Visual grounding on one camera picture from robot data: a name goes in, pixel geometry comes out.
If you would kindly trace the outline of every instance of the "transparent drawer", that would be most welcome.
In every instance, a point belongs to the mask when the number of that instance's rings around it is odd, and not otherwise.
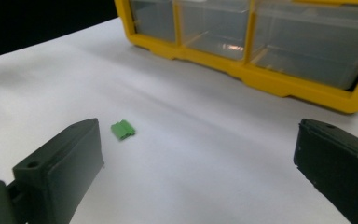
[[[249,15],[247,0],[177,0],[181,40],[192,49],[229,59],[243,58]]]
[[[262,2],[252,63],[343,90],[358,78],[358,7]]]
[[[131,11],[136,33],[175,41],[171,0],[131,0]]]

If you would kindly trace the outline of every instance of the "green object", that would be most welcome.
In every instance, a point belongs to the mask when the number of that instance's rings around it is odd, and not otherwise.
[[[113,134],[119,140],[124,140],[127,137],[135,134],[135,129],[126,121],[122,120],[121,122],[117,122],[116,124],[110,127],[112,129]]]

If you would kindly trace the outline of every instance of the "white surface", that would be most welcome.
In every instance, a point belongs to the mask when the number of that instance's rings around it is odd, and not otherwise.
[[[132,46],[113,20],[0,56],[0,179],[65,127],[100,121],[105,168],[72,224],[348,223],[293,164],[298,123],[347,116]],[[123,142],[110,125],[127,119]]]

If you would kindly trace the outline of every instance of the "dark background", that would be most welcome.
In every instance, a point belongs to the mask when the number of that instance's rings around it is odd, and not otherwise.
[[[0,54],[116,17],[114,0],[0,0]]]

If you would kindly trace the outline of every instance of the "white table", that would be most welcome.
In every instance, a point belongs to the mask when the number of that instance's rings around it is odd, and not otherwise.
[[[120,19],[0,56],[0,179],[55,134],[100,121],[105,168],[73,224],[349,223],[293,164],[303,118],[342,115],[132,46]],[[137,134],[118,142],[110,125]]]

